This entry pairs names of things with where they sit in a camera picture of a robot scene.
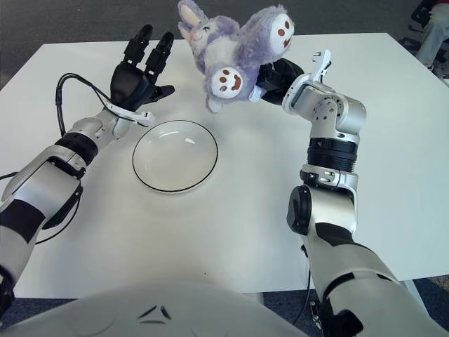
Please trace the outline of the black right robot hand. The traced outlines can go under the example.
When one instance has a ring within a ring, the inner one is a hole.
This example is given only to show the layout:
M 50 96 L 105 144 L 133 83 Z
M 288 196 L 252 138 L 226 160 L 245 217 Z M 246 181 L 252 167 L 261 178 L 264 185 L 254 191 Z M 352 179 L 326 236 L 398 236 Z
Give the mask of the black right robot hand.
M 257 86 L 262 89 L 261 99 L 274 105 L 282 105 L 290 85 L 303 74 L 300 66 L 285 58 L 262 65 L 256 81 Z

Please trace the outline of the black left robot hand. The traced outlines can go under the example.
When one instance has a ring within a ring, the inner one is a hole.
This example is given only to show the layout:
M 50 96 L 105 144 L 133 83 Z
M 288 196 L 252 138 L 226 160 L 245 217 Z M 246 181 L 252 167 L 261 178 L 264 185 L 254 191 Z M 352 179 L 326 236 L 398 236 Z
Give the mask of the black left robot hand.
M 143 105 L 155 103 L 175 92 L 172 85 L 156 85 L 173 46 L 173 33 L 166 32 L 149 54 L 145 62 L 145 69 L 138 68 L 138 63 L 145 56 L 145 49 L 149 45 L 152 31 L 151 25 L 144 25 L 129 40 L 124 51 L 124 58 L 116 66 L 110 82 L 112 104 L 131 112 L 137 111 Z

